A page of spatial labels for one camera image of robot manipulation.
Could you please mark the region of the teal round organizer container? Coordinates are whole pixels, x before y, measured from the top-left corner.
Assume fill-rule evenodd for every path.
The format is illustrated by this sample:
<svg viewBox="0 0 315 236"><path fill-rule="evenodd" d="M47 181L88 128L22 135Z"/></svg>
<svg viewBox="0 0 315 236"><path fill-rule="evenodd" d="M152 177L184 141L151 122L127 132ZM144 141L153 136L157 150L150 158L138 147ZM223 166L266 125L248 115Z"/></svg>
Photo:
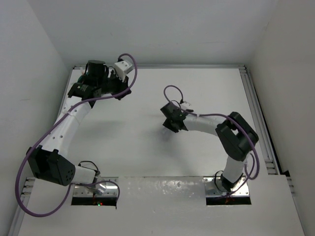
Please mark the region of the teal round organizer container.
<svg viewBox="0 0 315 236"><path fill-rule="evenodd" d="M84 84L86 79L87 79L87 73L85 72L79 77L77 82L80 83L80 84Z"/></svg>

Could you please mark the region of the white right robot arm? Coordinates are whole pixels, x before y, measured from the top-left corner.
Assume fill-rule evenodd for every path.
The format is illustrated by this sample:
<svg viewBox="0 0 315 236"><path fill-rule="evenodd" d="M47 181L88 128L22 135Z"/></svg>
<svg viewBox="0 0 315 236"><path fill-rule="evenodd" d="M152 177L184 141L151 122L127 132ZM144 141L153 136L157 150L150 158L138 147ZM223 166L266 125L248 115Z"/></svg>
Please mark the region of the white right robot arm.
<svg viewBox="0 0 315 236"><path fill-rule="evenodd" d="M197 115L193 110L184 110L172 102L161 109L166 120L163 126L174 133L180 130L200 131L219 138L227 161L221 174L221 185L225 191L231 191L241 179L243 173L249 179L255 179L259 173L259 159L255 145L259 138L257 133L238 112L219 116L224 121L214 119L214 114Z"/></svg>

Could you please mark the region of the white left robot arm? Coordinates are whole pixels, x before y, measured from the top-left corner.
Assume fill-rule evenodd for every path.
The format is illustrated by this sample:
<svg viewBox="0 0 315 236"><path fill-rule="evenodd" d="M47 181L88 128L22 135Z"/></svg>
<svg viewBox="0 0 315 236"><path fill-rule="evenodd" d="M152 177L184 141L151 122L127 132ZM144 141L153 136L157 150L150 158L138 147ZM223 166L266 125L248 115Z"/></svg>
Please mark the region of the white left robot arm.
<svg viewBox="0 0 315 236"><path fill-rule="evenodd" d="M89 60L84 73L70 88L54 128L30 152L28 163L35 178L62 186L91 184L97 171L67 160L69 145L84 117L91 111L97 98L106 94L118 100L130 94L128 73L131 62L118 59L112 66L99 60Z"/></svg>

